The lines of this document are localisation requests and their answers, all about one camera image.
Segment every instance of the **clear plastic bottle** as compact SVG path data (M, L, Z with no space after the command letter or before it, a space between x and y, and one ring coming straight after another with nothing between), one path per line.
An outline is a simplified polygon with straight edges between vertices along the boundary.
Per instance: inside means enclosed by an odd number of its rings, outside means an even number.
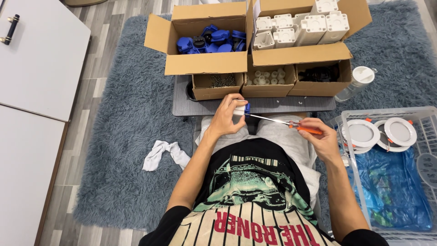
M352 72L352 83L335 95L337 102L344 102L368 86L378 71L374 68L356 67Z

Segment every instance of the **hand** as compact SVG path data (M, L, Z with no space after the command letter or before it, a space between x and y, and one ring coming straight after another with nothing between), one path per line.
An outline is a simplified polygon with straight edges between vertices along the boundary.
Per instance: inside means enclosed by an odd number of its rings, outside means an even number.
M247 104L247 101L242 102L235 99L244 100L244 97L239 93L225 96L206 130L208 134L218 139L225 134L237 133L246 124L244 115L241 116L240 121L236 125L232 122L235 108Z
M323 134L311 134L309 132L300 130L299 134L308 142L313 144L314 149L324 163L336 163L339 158L341 160L340 152L337 143L337 132L331 127L325 125L321 119L305 118L300 121L303 127L312 127L320 129Z

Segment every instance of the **cardboard box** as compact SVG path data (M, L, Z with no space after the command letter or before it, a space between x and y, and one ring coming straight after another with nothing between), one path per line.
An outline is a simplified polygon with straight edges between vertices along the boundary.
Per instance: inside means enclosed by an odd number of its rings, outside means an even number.
M245 98L251 97L285 97L289 91L293 88L296 82L296 73L294 65L276 65L276 66L264 66L254 67L252 56L247 56L247 76L251 81L255 79L255 72L272 72L282 68L285 71L285 84L268 84L268 85L247 85L244 81L241 94Z
M196 100L222 99L229 93L239 93L244 84L243 73L234 74L235 86L211 88L213 80L211 74L193 74L193 93Z
M337 82L308 82L300 81L302 77L298 76L299 72L305 71L308 68L331 66L338 63L340 69L340 77ZM326 61L317 63L302 63L296 64L296 77L294 87L289 92L289 96L329 96L337 95L352 82L352 69L350 60L341 61Z
M252 11L247 13L252 23ZM144 46L167 54L165 75L225 74L247 71L247 51L180 55L176 42L181 37L202 34L206 26L246 32L252 38L246 23L246 2L174 6L171 21L149 14Z
M270 16L273 18L277 14L292 14L294 16L295 14L309 13L314 5L314 1L257 0L253 4L254 21L257 17ZM334 61L352 58L352 54L343 43L343 40L372 22L369 7L366 0L341 0L337 4L341 13L347 14L350 27L340 42L282 49L253 50L254 66ZM249 25L249 28L253 30L254 24Z

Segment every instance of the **blue shaggy rug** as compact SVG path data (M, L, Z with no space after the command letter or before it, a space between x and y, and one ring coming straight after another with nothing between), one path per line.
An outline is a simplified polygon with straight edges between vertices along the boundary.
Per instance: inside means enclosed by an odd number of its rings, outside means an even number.
M345 43L352 64L379 73L366 90L336 110L436 105L437 68L430 41L413 0L370 5L373 22ZM142 171L156 140L178 141L192 153L194 122L171 113L173 76L164 76L165 54L146 48L147 17L127 20L93 127L74 218L85 225L152 231L165 211L181 173L168 152L155 172ZM326 170L322 173L322 219L330 230Z

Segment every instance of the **cabinet door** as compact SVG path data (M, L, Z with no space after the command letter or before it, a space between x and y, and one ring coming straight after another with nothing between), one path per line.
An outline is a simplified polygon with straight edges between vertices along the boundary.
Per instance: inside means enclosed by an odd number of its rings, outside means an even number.
M0 105L1 245L34 245L64 126Z
M0 104L68 121L91 31L59 0L8 0L0 37Z

